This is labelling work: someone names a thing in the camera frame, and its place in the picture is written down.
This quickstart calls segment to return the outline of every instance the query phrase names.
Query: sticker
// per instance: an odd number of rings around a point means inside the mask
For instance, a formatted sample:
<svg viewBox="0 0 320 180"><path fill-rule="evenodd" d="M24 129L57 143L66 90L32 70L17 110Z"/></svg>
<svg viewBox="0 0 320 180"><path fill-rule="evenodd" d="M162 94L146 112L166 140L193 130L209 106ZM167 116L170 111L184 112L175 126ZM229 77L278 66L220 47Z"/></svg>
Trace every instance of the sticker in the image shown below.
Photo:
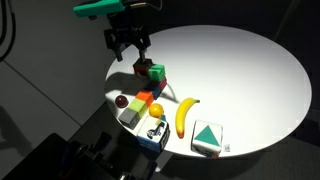
<svg viewBox="0 0 320 180"><path fill-rule="evenodd" d="M150 129L147 132L148 138L152 139L153 136L161 136L161 130L164 129L164 126L165 126L164 122L161 122L156 129Z"/></svg>
<svg viewBox="0 0 320 180"><path fill-rule="evenodd" d="M224 145L224 151L225 152L230 152L230 144Z"/></svg>

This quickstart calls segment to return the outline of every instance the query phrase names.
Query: toy block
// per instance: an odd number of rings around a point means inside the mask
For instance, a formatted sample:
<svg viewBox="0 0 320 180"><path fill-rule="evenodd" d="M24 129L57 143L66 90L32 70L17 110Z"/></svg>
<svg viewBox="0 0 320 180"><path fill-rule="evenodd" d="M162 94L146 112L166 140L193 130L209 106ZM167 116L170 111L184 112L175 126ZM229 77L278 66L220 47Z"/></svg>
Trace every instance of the toy block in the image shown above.
<svg viewBox="0 0 320 180"><path fill-rule="evenodd" d="M151 59L146 59L144 63L141 62L141 59L139 58L134 64L133 64L133 70L134 74L137 77L145 77L149 78L149 69L153 65L153 62Z"/></svg>
<svg viewBox="0 0 320 180"><path fill-rule="evenodd" d="M196 120L191 150L206 157L217 158L221 152L222 126Z"/></svg>
<svg viewBox="0 0 320 180"><path fill-rule="evenodd" d="M145 101L147 104L147 107L149 107L152 104L152 102L154 101L152 92L146 91L146 90L141 90L136 95L136 98L140 99L142 101Z"/></svg>
<svg viewBox="0 0 320 180"><path fill-rule="evenodd" d="M133 130L141 118L136 111L126 108L118 119L124 126Z"/></svg>
<svg viewBox="0 0 320 180"><path fill-rule="evenodd" d="M167 78L163 77L163 79L160 81L160 90L161 90L161 92L166 87L166 85L167 85Z"/></svg>
<svg viewBox="0 0 320 180"><path fill-rule="evenodd" d="M137 139L142 147L160 153L170 136L169 124L161 119L148 116L138 131Z"/></svg>
<svg viewBox="0 0 320 180"><path fill-rule="evenodd" d="M143 115L148 110L146 102L144 102L144 101L142 101L140 99L137 99L137 98L134 98L134 100L131 101L131 103L129 104L128 108L133 110L133 111L136 111L140 118L142 118Z"/></svg>
<svg viewBox="0 0 320 180"><path fill-rule="evenodd" d="M149 77L153 81L160 82L165 75L166 75L166 72L164 69L164 65L154 64L149 69Z"/></svg>
<svg viewBox="0 0 320 180"><path fill-rule="evenodd" d="M150 81L144 90L152 92L154 100L157 100L161 94L160 83L157 81Z"/></svg>

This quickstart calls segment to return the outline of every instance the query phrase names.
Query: small white block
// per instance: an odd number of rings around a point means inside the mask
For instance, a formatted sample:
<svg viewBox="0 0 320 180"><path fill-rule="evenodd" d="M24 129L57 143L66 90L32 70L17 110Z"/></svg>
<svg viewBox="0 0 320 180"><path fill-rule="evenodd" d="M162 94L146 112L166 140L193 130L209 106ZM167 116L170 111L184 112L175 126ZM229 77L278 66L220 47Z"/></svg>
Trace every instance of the small white block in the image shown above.
<svg viewBox="0 0 320 180"><path fill-rule="evenodd" d="M191 150L206 157L216 158L221 152L222 126L196 120L191 141Z"/></svg>
<svg viewBox="0 0 320 180"><path fill-rule="evenodd" d="M169 135L169 124L166 121L148 116L139 129L137 138L141 146L160 153L167 144Z"/></svg>

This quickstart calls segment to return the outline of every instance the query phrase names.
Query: table surface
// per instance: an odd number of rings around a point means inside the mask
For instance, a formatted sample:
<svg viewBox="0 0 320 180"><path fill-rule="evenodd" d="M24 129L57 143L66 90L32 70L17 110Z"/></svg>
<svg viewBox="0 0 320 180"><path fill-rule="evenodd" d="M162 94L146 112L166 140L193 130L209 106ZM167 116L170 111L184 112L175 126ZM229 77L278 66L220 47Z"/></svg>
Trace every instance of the table surface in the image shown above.
<svg viewBox="0 0 320 180"><path fill-rule="evenodd" d="M293 55L269 39L207 25L168 29L150 39L146 57L165 66L168 81L155 101L163 105L170 125L167 151L203 157L190 149L193 125L200 119L223 126L220 157L255 152L289 135L309 110L308 75ZM138 50L128 47L124 60L115 60L107 74L105 96L116 118L123 109L115 108L115 97L123 94L131 101L147 83L133 75L138 58ZM175 115L187 97L201 102L189 110L185 137L179 139ZM136 135L144 118L134 130L126 129Z"/></svg>

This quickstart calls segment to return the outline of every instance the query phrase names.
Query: red ball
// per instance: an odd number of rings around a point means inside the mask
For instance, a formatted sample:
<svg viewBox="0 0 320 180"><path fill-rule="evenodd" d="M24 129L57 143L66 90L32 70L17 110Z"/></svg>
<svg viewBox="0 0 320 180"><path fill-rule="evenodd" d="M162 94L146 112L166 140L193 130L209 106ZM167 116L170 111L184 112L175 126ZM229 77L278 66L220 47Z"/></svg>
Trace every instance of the red ball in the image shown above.
<svg viewBox="0 0 320 180"><path fill-rule="evenodd" d="M125 108L128 105L128 99L123 96L123 95L119 95L116 97L115 99L115 103L117 105L118 108Z"/></svg>

